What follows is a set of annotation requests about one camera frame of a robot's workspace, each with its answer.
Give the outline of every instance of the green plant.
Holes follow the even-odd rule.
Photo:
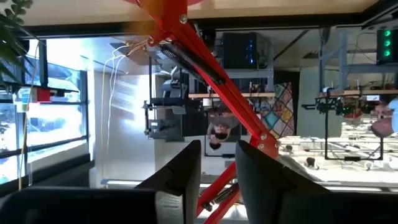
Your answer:
[[[8,2],[8,0],[0,0],[0,3],[5,2]],[[25,15],[26,9],[30,8],[32,4],[32,0],[12,0],[11,8],[5,9],[4,13],[0,12],[0,85],[4,85],[3,75],[18,82],[16,76],[7,67],[8,65],[15,65],[22,71],[27,72],[25,65],[19,60],[19,57],[24,58],[26,62],[31,64],[30,60],[26,57],[27,52],[14,32],[23,32],[29,37],[37,39],[21,26],[24,20],[20,16]]]

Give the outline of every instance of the wooden shelf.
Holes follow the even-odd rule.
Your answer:
[[[361,94],[359,90],[331,91],[331,97],[337,96],[358,96]],[[398,90],[363,90],[362,95],[398,95]],[[326,97],[326,93],[320,93],[319,97]]]
[[[245,98],[260,98],[260,97],[275,97],[275,93],[242,93]],[[218,94],[207,94],[207,93],[190,93],[189,98],[219,98]]]

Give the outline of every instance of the window frame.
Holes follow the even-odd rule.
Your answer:
[[[48,87],[48,83],[49,83],[49,70],[48,70],[48,61],[47,61],[47,45],[46,45],[46,40],[41,40],[41,42],[39,42],[39,55],[36,58],[37,60],[39,60],[39,65],[40,65],[40,69],[39,69],[39,75],[40,77],[40,87]],[[24,64],[24,59],[20,58],[20,61],[22,62],[22,64]],[[27,84],[25,81],[25,73],[24,71],[22,71],[20,68],[17,68],[14,66],[14,71],[15,71],[15,76],[16,78],[22,83],[22,84]],[[50,102],[50,103],[43,103],[46,105],[81,105],[81,113],[82,113],[82,136],[78,137],[78,138],[72,138],[72,139],[65,139],[62,141],[57,141],[57,142],[52,142],[52,143],[48,143],[48,144],[41,144],[41,145],[36,145],[36,146],[31,146],[28,147],[26,144],[26,141],[24,142],[24,122],[26,119],[26,113],[17,113],[16,112],[16,139],[17,139],[17,149],[16,150],[12,150],[12,151],[7,151],[7,152],[2,152],[0,153],[0,159],[5,159],[8,157],[12,157],[12,156],[17,156],[18,158],[18,167],[21,165],[21,153],[22,153],[22,146],[25,145],[25,151],[24,151],[24,155],[23,155],[23,167],[24,167],[24,174],[22,176],[22,178],[26,178],[26,174],[28,174],[28,153],[29,152],[36,152],[39,150],[43,150],[43,149],[47,149],[47,148],[51,148],[51,147],[57,147],[57,146],[62,146],[71,142],[75,142],[75,141],[81,141],[81,140],[85,140],[86,141],[86,145],[87,145],[87,155],[89,155],[89,149],[88,149],[88,93],[87,93],[87,88],[88,88],[88,84],[87,84],[87,71],[84,70],[80,70],[79,71],[79,85],[80,85],[80,102]],[[9,104],[9,103],[13,103],[12,99],[0,99],[0,104]],[[17,169],[17,176],[21,177],[21,172],[22,170]],[[12,184],[1,184],[0,185],[0,197],[3,196],[6,192],[9,194],[12,191],[17,190],[16,189],[12,189],[12,191],[7,191],[4,192],[2,190],[3,185],[7,185],[8,188],[10,185],[16,185],[14,182],[17,182],[18,180],[11,180],[10,182],[13,182]]]

